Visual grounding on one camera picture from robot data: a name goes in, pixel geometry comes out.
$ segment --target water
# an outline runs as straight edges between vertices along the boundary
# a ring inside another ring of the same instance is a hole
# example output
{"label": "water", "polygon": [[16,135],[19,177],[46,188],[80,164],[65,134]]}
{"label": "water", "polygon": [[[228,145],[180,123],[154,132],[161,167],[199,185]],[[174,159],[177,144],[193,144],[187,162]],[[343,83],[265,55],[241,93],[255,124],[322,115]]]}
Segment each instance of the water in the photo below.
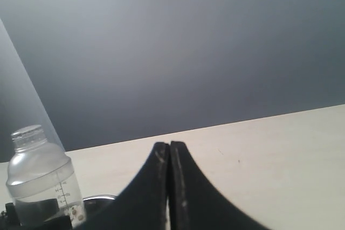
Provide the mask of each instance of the water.
{"label": "water", "polygon": [[61,215],[69,215],[73,227],[86,220],[71,160],[47,175],[10,188],[22,225],[37,225]]}

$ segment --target wooden table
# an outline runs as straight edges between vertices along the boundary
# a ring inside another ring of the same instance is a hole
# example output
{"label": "wooden table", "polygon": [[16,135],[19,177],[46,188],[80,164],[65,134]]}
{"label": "wooden table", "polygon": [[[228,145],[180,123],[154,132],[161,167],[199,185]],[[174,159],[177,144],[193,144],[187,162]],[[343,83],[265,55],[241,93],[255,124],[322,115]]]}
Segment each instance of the wooden table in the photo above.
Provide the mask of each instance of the wooden table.
{"label": "wooden table", "polygon": [[[345,105],[68,152],[84,197],[119,194],[156,141],[185,141],[223,195],[273,230],[345,229]],[[0,208],[10,201],[0,164]]]}

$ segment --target clear plastic bottle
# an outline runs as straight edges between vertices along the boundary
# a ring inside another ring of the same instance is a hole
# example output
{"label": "clear plastic bottle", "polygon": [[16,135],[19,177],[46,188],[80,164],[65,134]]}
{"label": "clear plastic bottle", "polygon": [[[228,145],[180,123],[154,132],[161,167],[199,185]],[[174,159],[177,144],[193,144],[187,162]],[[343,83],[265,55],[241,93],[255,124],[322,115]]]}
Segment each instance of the clear plastic bottle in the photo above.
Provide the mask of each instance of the clear plastic bottle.
{"label": "clear plastic bottle", "polygon": [[6,186],[22,225],[32,226],[69,215],[75,227],[86,213],[71,159],[49,143],[40,125],[12,134],[15,155],[8,165]]}

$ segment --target gray wall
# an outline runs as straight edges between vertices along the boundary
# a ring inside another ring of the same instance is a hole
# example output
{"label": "gray wall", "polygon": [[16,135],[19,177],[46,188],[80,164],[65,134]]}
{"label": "gray wall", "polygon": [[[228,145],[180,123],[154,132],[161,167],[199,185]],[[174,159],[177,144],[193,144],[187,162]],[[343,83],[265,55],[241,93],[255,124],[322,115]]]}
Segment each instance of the gray wall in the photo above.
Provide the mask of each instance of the gray wall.
{"label": "gray wall", "polygon": [[0,0],[0,17],[67,150],[345,103],[345,0]]}

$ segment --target metal bowl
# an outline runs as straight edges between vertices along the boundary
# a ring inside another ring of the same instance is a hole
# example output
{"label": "metal bowl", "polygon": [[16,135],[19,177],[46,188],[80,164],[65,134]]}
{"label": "metal bowl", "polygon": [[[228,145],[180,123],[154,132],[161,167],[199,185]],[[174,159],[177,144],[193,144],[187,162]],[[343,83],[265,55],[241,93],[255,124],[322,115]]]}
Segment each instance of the metal bowl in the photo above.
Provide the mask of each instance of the metal bowl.
{"label": "metal bowl", "polygon": [[87,216],[92,217],[113,202],[115,198],[116,196],[114,195],[95,195],[84,198],[83,201]]}

